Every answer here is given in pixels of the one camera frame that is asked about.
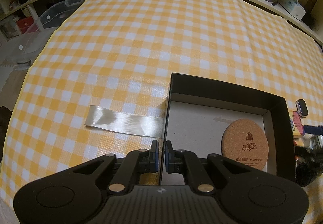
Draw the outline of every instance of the cork coaster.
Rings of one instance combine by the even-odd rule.
[[[268,141],[264,131],[254,121],[239,119],[223,133],[222,155],[242,164],[262,170],[268,159]]]

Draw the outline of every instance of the white satin ribbon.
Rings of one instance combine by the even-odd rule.
[[[85,125],[128,135],[161,138],[164,118],[120,113],[90,105]]]

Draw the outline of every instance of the white tissue box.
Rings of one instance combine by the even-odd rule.
[[[298,0],[278,0],[278,3],[296,19],[302,20],[305,15],[305,10]]]

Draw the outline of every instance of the storage container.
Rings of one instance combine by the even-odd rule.
[[[19,26],[14,21],[14,15],[10,15],[7,18],[0,21],[0,30],[8,39],[19,36],[21,31]]]
[[[210,153],[222,155],[223,133],[238,119],[254,121],[267,137],[269,156],[263,171],[295,182],[295,151],[286,100],[253,88],[172,73],[164,137],[159,144],[170,140],[176,149],[192,151],[202,158]],[[184,185],[182,175],[166,174],[164,152],[159,183]]]
[[[65,0],[50,7],[23,34],[15,37],[14,46],[10,50],[7,61],[24,63],[34,60],[42,51],[53,32],[69,17],[85,0]]]
[[[22,34],[24,34],[33,23],[34,23],[34,20],[33,20],[33,17],[31,16],[17,21],[17,25]]]

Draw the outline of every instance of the open box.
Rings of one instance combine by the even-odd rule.
[[[285,98],[228,82],[172,73],[169,87],[161,185],[183,185],[179,174],[165,173],[164,145],[206,158],[221,152],[222,135],[238,119],[253,120],[265,132],[269,155],[264,171],[296,181],[293,134]]]

